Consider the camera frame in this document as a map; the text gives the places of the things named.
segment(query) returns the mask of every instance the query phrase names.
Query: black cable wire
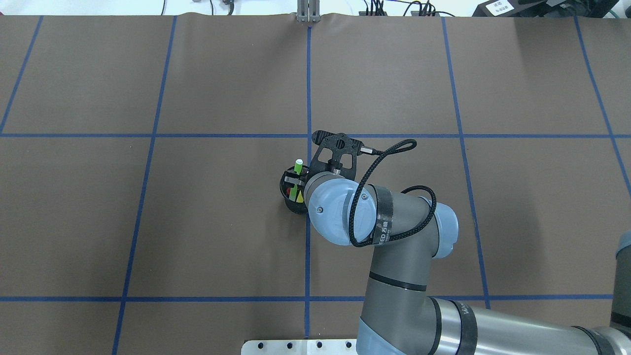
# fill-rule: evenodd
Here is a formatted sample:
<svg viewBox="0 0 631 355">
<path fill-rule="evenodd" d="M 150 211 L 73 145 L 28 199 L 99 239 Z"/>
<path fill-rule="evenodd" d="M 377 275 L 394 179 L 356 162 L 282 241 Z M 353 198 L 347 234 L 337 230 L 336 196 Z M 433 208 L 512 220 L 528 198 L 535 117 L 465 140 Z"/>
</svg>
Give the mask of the black cable wire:
<svg viewBox="0 0 631 355">
<path fill-rule="evenodd" d="M 228 10 L 228 16 L 232 15 L 235 11 L 235 0 L 222 0 L 224 5 L 228 5 L 230 9 Z"/>
<path fill-rule="evenodd" d="M 408 3 L 408 7 L 405 8 L 405 12 L 403 13 L 403 16 L 408 14 L 408 10 L 410 9 L 410 7 L 412 7 L 412 5 L 414 4 L 418 4 L 418 12 L 420 13 L 420 11 L 423 8 L 423 4 L 420 1 L 412 1 L 411 3 Z"/>
<path fill-rule="evenodd" d="M 450 13 L 448 13 L 448 12 L 446 12 L 446 11 L 432 11 L 432 12 L 430 12 L 430 13 L 427 13 L 427 15 L 426 15 L 426 16 L 430 16 L 430 15 L 435 14 L 435 13 L 443 13 L 443 14 L 447 14 L 447 15 L 449 15 L 449 16 L 451 16 L 451 17 L 456 17 L 455 15 L 450 14 Z"/>
<path fill-rule="evenodd" d="M 361 191 L 363 190 L 363 187 L 366 185 L 368 178 L 375 171 L 379 163 L 381 163 L 388 155 L 407 152 L 409 150 L 414 149 L 415 147 L 416 147 L 416 140 L 406 139 L 391 146 L 390 148 L 386 149 L 383 152 L 381 152 L 380 150 L 373 151 L 372 154 L 378 155 L 378 157 L 375 159 L 375 161 L 372 162 L 372 164 L 370 165 L 366 173 L 363 175 L 362 179 L 359 182 L 359 185 L 357 186 L 357 189 L 355 190 L 355 196 L 353 196 L 353 201 L 351 202 L 351 210 L 348 216 L 348 236 L 350 238 L 352 245 L 360 248 L 362 246 L 372 244 L 372 238 L 368 238 L 367 240 L 362 241 L 362 242 L 358 242 L 357 239 L 355 239 L 355 210 L 357 209 L 357 203 L 359 202 Z M 403 239 L 405 237 L 409 237 L 411 235 L 414 235 L 420 232 L 423 228 L 425 228 L 429 224 L 429 222 L 432 220 L 434 216 L 434 212 L 436 211 L 436 203 L 437 203 L 436 194 L 432 191 L 432 189 L 428 188 L 427 186 L 422 186 L 422 185 L 416 185 L 416 186 L 406 188 L 401 193 L 408 193 L 414 190 L 425 190 L 432 197 L 432 206 L 430 206 L 429 213 L 427 214 L 427 217 L 425 218 L 425 220 L 421 222 L 420 224 L 418 224 L 416 227 L 410 229 L 407 232 L 390 236 L 391 241 Z"/>
<path fill-rule="evenodd" d="M 384 3 L 385 0 L 370 0 L 370 9 L 368 7 L 368 2 L 363 0 L 366 4 L 366 16 L 385 16 L 386 12 L 384 11 Z"/>
</svg>

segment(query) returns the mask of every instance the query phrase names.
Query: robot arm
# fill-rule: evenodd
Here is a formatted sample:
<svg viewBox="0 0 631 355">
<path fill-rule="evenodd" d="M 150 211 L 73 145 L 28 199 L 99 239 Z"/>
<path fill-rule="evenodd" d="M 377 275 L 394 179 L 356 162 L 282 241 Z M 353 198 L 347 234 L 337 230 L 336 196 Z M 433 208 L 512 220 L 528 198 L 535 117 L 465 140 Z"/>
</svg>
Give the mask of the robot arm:
<svg viewBox="0 0 631 355">
<path fill-rule="evenodd" d="M 359 355 L 631 355 L 631 234 L 623 237 L 617 255 L 611 327 L 566 327 L 431 298 L 425 292 L 431 261 L 447 256 L 457 241 L 454 211 L 356 183 L 357 155 L 374 152 L 383 159 L 383 152 L 342 133 L 318 131 L 313 141 L 320 147 L 310 167 L 288 169 L 281 192 L 290 210 L 308 213 L 328 241 L 375 246 L 357 336 Z M 326 163 L 318 160 L 323 148 L 333 151 Z M 350 168 L 341 164 L 344 153 L 353 157 Z M 397 237 L 418 230 L 429 217 L 415 234 Z"/>
</svg>

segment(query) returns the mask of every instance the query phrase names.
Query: blue tape line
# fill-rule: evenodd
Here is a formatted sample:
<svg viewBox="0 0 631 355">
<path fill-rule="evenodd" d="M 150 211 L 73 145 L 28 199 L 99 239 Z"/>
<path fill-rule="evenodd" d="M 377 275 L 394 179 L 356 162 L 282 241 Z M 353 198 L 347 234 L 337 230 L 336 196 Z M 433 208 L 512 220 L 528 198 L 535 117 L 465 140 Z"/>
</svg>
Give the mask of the blue tape line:
<svg viewBox="0 0 631 355">
<path fill-rule="evenodd" d="M 0 302 L 120 302 L 120 297 L 3 296 Z"/>
<path fill-rule="evenodd" d="M 454 301 L 530 301 L 554 299 L 613 299 L 612 294 L 518 294 L 496 296 L 432 296 Z M 122 297 L 99 296 L 0 296 L 0 302 L 120 302 Z M 312 296 L 311 302 L 363 302 L 363 296 Z M 182 297 L 126 297 L 126 303 L 247 303 L 247 302 L 304 302 L 304 296 L 182 296 Z"/>
<path fill-rule="evenodd" d="M 0 137 L 6 138 L 310 138 L 303 133 L 0 133 Z M 460 138 L 455 133 L 371 133 L 354 134 L 352 138 Z M 465 138 L 606 138 L 611 135 L 561 135 L 561 134 L 520 134 L 520 133 L 463 133 Z M 615 138 L 631 138 L 631 135 L 613 135 Z"/>
<path fill-rule="evenodd" d="M 22 81 L 22 75 L 24 75 L 24 69 L 27 68 L 28 58 L 30 58 L 31 52 L 33 51 L 35 39 L 37 38 L 37 34 L 39 33 L 39 29 L 42 26 L 43 20 L 43 16 L 40 16 L 39 20 L 37 20 L 37 26 L 35 27 L 35 31 L 33 32 L 31 43 L 28 45 L 27 54 L 26 56 L 24 56 L 24 61 L 22 62 L 22 67 L 20 68 L 20 72 L 18 73 L 18 78 L 15 80 L 15 85 L 13 85 L 13 91 L 11 92 L 11 96 L 9 97 L 9 102 L 6 104 L 6 109 L 4 110 L 4 116 L 2 117 L 2 122 L 0 123 L 0 133 L 2 133 L 2 131 L 4 130 L 6 120 L 7 118 L 9 118 L 9 112 L 11 112 L 13 99 L 15 99 L 15 94 L 18 92 L 18 87 L 20 86 L 20 82 Z"/>
<path fill-rule="evenodd" d="M 467 192 L 469 193 L 469 205 L 471 207 L 471 216 L 473 217 L 473 225 L 475 229 L 475 239 L 478 247 L 478 263 L 480 264 L 480 275 L 482 278 L 482 291 L 484 292 L 485 305 L 487 309 L 491 309 L 491 302 L 488 299 L 488 283 L 487 271 L 484 266 L 484 256 L 482 254 L 482 242 L 480 240 L 480 228 L 478 227 L 478 215 L 475 210 L 475 201 L 473 199 L 473 187 L 471 185 L 471 175 L 469 174 L 469 161 L 467 159 L 466 146 L 464 145 L 463 124 L 460 117 L 460 107 L 458 105 L 458 94 L 456 92 L 456 79 L 454 77 L 454 67 L 451 61 L 451 51 L 449 50 L 449 37 L 447 35 L 447 23 L 445 18 L 440 18 L 442 22 L 442 33 L 445 37 L 445 51 L 447 53 L 447 65 L 449 67 L 449 79 L 451 80 L 451 93 L 454 97 L 454 110 L 456 112 L 456 122 L 458 124 L 458 134 L 460 135 L 460 150 L 463 155 L 464 176 L 467 181 Z"/>
<path fill-rule="evenodd" d="M 136 223 L 134 225 L 134 234 L 131 240 L 131 248 L 129 250 L 129 260 L 127 261 L 127 272 L 125 273 L 125 284 L 122 290 L 121 307 L 119 309 L 119 318 L 116 324 L 116 333 L 114 334 L 114 344 L 112 345 L 112 355 L 118 353 L 119 340 L 121 338 L 122 321 L 125 315 L 126 298 L 129 292 L 129 281 L 131 280 L 131 270 L 134 265 L 134 256 L 136 254 L 136 242 L 138 241 L 138 231 L 140 230 L 140 221 L 143 214 L 144 197 L 147 191 L 147 182 L 149 181 L 149 172 L 151 169 L 151 160 L 153 158 L 153 149 L 156 141 L 156 133 L 158 132 L 158 123 L 160 122 L 160 109 L 162 108 L 162 97 L 164 95 L 164 88 L 167 83 L 168 63 L 171 58 L 171 49 L 173 47 L 173 38 L 175 36 L 175 24 L 177 23 L 177 16 L 173 17 L 171 24 L 171 36 L 168 40 L 167 57 L 164 63 L 164 70 L 162 72 L 162 83 L 160 84 L 160 94 L 158 96 L 158 104 L 156 106 L 156 115 L 153 120 L 153 136 L 151 137 L 151 143 L 149 144 L 149 153 L 147 154 L 147 163 L 144 167 L 143 185 L 140 191 L 140 199 L 138 202 L 138 212 L 136 214 Z"/>
<path fill-rule="evenodd" d="M 252 297 L 127 297 L 127 302 L 205 302 L 205 303 L 243 303 L 243 302 L 304 302 L 303 296 L 252 296 Z"/>
<path fill-rule="evenodd" d="M 486 301 L 488 296 L 432 296 L 447 301 Z"/>
<path fill-rule="evenodd" d="M 364 296 L 312 296 L 312 302 L 363 302 Z"/>
<path fill-rule="evenodd" d="M 307 27 L 307 165 L 311 165 L 311 26 Z M 305 339 L 311 332 L 311 221 L 305 223 Z"/>
<path fill-rule="evenodd" d="M 2 133 L 7 138 L 150 138 L 151 133 Z"/>
<path fill-rule="evenodd" d="M 625 168 L 624 162 L 622 161 L 622 157 L 620 156 L 618 144 L 616 143 L 616 138 L 613 135 L 611 123 L 609 122 L 609 117 L 607 116 L 607 111 L 604 109 L 603 98 L 600 96 L 600 90 L 598 90 L 598 85 L 596 84 L 596 79 L 594 78 L 594 73 L 592 72 L 591 64 L 589 63 L 589 57 L 587 56 L 587 50 L 585 49 L 585 42 L 583 42 L 583 34 L 581 32 L 581 26 L 579 25 L 579 18 L 576 16 L 574 16 L 574 25 L 576 25 L 576 34 L 579 36 L 579 42 L 581 43 L 581 50 L 583 51 L 583 58 L 585 59 L 587 73 L 589 74 L 589 79 L 591 80 L 592 86 L 594 87 L 594 93 L 596 93 L 598 105 L 600 106 L 600 111 L 603 114 L 604 123 L 607 126 L 607 131 L 609 132 L 609 136 L 611 138 L 613 151 L 616 153 L 616 159 L 618 159 L 618 165 L 620 166 L 620 170 L 622 171 L 622 178 L 624 178 L 625 184 L 627 185 L 627 192 L 629 193 L 629 196 L 631 196 L 631 183 L 629 183 L 627 170 Z"/>
<path fill-rule="evenodd" d="M 158 138 L 305 138 L 296 133 L 158 133 Z"/>
<path fill-rule="evenodd" d="M 492 301 L 529 301 L 537 299 L 613 299 L 612 294 L 521 294 L 489 296 Z"/>
</svg>

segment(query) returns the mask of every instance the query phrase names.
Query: black box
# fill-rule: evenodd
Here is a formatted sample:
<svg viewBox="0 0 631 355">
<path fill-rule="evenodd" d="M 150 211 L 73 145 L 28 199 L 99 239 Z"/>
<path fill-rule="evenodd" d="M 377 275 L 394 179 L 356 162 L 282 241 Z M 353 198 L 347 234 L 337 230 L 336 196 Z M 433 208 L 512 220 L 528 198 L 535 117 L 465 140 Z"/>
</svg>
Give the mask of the black box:
<svg viewBox="0 0 631 355">
<path fill-rule="evenodd" d="M 489 0 L 478 5 L 473 12 L 474 17 L 511 17 L 516 13 L 520 13 L 525 9 L 545 3 L 543 1 L 535 1 L 528 4 L 519 4 L 520 0 Z"/>
</svg>

